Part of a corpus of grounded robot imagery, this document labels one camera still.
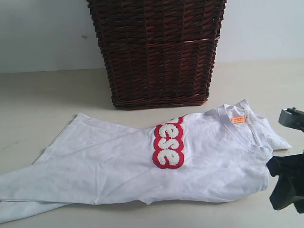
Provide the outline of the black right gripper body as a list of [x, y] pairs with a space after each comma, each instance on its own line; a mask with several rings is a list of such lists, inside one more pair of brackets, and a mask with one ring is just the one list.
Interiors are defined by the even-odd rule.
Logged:
[[269, 199], [273, 209], [282, 210], [293, 204], [298, 213], [304, 211], [304, 155], [287, 156], [288, 174], [278, 176]]

